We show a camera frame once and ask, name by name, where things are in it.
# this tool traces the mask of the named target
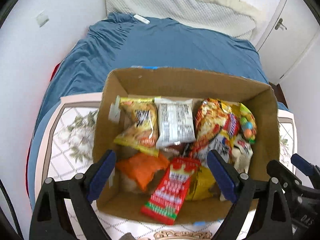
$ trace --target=yellow snack bag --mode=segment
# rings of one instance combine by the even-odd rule
[[[145,154],[158,156],[156,141],[159,137],[157,109],[153,98],[120,98],[119,106],[133,123],[119,134],[114,143],[130,146]]]
[[[216,192],[218,188],[214,187],[215,182],[216,180],[211,171],[206,167],[200,166],[198,172],[191,177],[186,200],[203,200],[215,195],[218,196],[219,192]]]

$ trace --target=blue bedsheet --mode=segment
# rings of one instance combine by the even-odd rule
[[[108,20],[90,26],[87,36],[62,62],[44,96],[36,121],[28,163],[32,207],[39,146],[50,113],[58,106],[60,97],[100,92],[111,70],[133,65],[212,70],[268,82],[259,55],[249,41],[191,28],[169,18],[147,19],[150,20],[148,25],[132,15],[110,14]]]

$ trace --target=light switch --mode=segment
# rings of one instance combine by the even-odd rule
[[[44,24],[46,24],[49,21],[49,17],[44,12],[41,12],[36,17],[36,21],[39,27],[42,27]]]

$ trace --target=snack bag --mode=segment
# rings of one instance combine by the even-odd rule
[[[215,185],[217,185],[216,180],[209,168],[200,166],[198,172],[191,177],[186,200],[203,200],[215,195],[219,196],[219,188],[215,187]]]
[[[186,197],[190,177],[198,170],[199,165],[199,161],[195,159],[174,158],[141,212],[161,223],[173,225]]]
[[[114,143],[158,156],[158,121],[153,101],[153,98],[120,98],[119,106],[131,117],[133,125],[119,134]]]
[[[158,108],[159,139],[156,148],[180,145],[196,140],[192,118],[192,99],[171,101],[155,98]]]
[[[238,117],[244,138],[250,143],[255,143],[257,134],[256,120],[251,111],[242,103],[220,101],[221,105],[227,106]]]
[[[231,161],[234,164],[234,168],[239,173],[248,173],[252,155],[253,151],[250,143],[243,139],[241,134],[238,134],[231,151]]]
[[[202,166],[208,167],[208,152],[215,149],[229,162],[233,137],[239,129],[239,120],[230,105],[212,98],[204,100],[196,115],[197,141],[191,144],[189,157],[199,159]]]
[[[129,159],[116,163],[116,168],[124,173],[129,179],[134,180],[139,188],[145,192],[148,183],[153,179],[155,172],[165,170],[169,161],[161,153],[158,157],[138,152]]]

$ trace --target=bed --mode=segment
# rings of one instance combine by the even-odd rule
[[[111,70],[132,66],[186,67],[268,83],[259,55],[248,41],[261,20],[257,9],[240,0],[152,1],[106,0],[108,18],[90,26],[87,36],[61,62],[39,110],[29,154],[27,183],[32,208],[47,176],[55,180],[69,179],[85,172],[92,163],[93,141],[85,146],[87,155],[79,155],[79,151],[73,150],[78,135],[65,133],[77,115],[87,118],[97,114],[101,91]],[[137,20],[134,14],[142,15],[150,23]],[[283,104],[279,103],[278,107],[281,158],[294,171],[288,161],[297,148],[294,117]],[[94,129],[88,127],[82,132],[93,139]],[[83,239],[72,205],[66,203],[77,237]],[[128,231],[134,232],[136,238],[143,238],[169,229],[208,231],[210,235],[221,223],[165,227],[111,217],[100,213],[95,206],[94,209],[115,239]],[[253,215],[254,212],[248,215],[239,239],[245,237]]]

